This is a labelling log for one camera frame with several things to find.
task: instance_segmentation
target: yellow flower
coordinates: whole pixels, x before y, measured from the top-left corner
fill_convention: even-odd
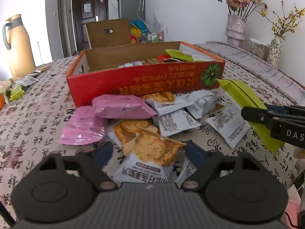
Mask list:
[[[261,14],[262,17],[265,17],[267,15],[266,10],[262,9],[260,11],[260,14]]]

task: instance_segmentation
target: beige thermos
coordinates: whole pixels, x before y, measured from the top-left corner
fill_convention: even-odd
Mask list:
[[[7,58],[13,79],[24,77],[34,72],[36,67],[30,38],[22,23],[20,14],[6,20],[2,35],[7,48]]]

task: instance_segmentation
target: brown door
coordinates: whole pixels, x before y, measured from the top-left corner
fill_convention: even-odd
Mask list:
[[[89,49],[85,24],[108,19],[108,0],[72,0],[78,51]]]

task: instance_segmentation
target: bedsheet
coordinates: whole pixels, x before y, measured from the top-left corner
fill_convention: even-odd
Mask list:
[[[10,204],[12,189],[45,156],[51,152],[74,155],[78,151],[93,150],[103,143],[86,146],[64,146],[57,143],[62,127],[75,111],[66,81],[66,74],[74,59],[75,57],[68,57],[50,63],[51,69],[38,76],[39,82],[30,86],[22,98],[0,110],[0,201],[13,218],[16,216]],[[226,63],[224,78],[245,81],[264,102],[292,104],[265,81],[230,61]],[[222,89],[213,92],[219,94],[226,103],[231,103]],[[293,158],[294,147],[289,144],[274,155],[264,147],[255,132],[249,130],[237,147],[231,150],[204,118],[201,122],[202,126],[173,138],[180,141],[191,139],[203,149],[218,150],[227,155],[236,156],[240,151],[250,152],[287,188],[302,171],[303,162]],[[114,145],[113,157],[103,170],[112,176],[123,161],[120,148]],[[182,164],[183,159],[175,162],[174,176],[179,175]],[[2,218],[0,223],[0,228],[8,227]]]

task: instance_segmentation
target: door frame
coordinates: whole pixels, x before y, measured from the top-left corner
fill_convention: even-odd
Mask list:
[[[66,0],[57,0],[57,15],[58,15],[58,27],[60,41],[63,51],[63,56],[72,56],[69,27],[68,27],[68,14],[67,14],[67,2]]]
[[[76,50],[79,52],[77,29],[76,29],[76,24],[75,24],[76,19],[75,19],[74,2],[73,2],[73,0],[71,0],[71,2],[72,2],[73,33],[74,33],[74,37],[75,37]],[[109,20],[109,1],[108,0],[106,0],[106,20]]]

